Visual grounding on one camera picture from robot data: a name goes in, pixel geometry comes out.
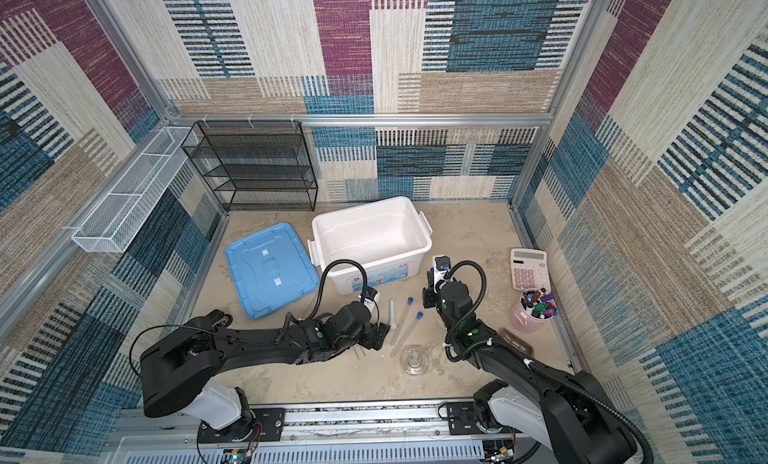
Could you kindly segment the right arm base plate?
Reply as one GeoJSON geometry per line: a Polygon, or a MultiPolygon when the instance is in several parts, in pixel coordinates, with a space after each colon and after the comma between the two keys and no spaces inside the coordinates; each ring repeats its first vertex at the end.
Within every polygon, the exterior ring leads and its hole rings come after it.
{"type": "Polygon", "coordinates": [[[513,435],[514,431],[494,420],[490,411],[474,401],[451,401],[438,405],[438,416],[451,435],[513,435]]]}

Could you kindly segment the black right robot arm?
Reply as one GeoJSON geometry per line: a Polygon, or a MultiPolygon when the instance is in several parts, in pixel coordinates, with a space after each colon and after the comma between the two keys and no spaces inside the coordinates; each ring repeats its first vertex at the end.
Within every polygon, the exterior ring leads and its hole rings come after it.
{"type": "Polygon", "coordinates": [[[467,285],[455,278],[462,267],[481,268],[472,260],[452,263],[446,255],[435,256],[422,299],[446,327],[447,359],[467,361],[496,378],[475,396],[479,423],[487,430],[520,430],[560,463],[625,463],[636,453],[643,462],[654,462],[648,439],[591,374],[571,375],[545,365],[478,318],[483,298],[472,298],[467,285]]]}

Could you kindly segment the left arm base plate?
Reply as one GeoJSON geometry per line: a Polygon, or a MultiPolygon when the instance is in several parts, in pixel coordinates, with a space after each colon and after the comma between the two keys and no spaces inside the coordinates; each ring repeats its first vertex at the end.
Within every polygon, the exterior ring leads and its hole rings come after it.
{"type": "Polygon", "coordinates": [[[257,408],[250,410],[244,418],[222,430],[213,429],[205,422],[197,432],[199,444],[277,442],[280,440],[285,423],[285,408],[257,408]]]}

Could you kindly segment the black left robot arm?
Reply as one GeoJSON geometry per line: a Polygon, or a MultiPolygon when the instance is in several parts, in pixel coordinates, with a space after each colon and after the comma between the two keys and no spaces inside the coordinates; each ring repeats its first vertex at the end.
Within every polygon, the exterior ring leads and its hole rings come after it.
{"type": "Polygon", "coordinates": [[[207,429],[243,440],[256,420],[243,389],[216,381],[220,373],[266,364],[326,362],[359,345],[382,348],[390,327],[381,322],[378,292],[368,283],[335,313],[314,307],[303,319],[288,313],[275,329],[235,329],[219,309],[184,324],[142,352],[133,369],[142,385],[143,413],[162,418],[177,412],[207,429]]]}

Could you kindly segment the white ceramic pestle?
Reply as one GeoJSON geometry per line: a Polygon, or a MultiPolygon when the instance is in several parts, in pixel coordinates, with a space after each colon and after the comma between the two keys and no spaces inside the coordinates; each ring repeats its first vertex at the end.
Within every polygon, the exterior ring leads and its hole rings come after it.
{"type": "Polygon", "coordinates": [[[397,316],[396,316],[396,304],[394,299],[389,300],[389,321],[388,324],[391,330],[397,329],[397,316]]]}

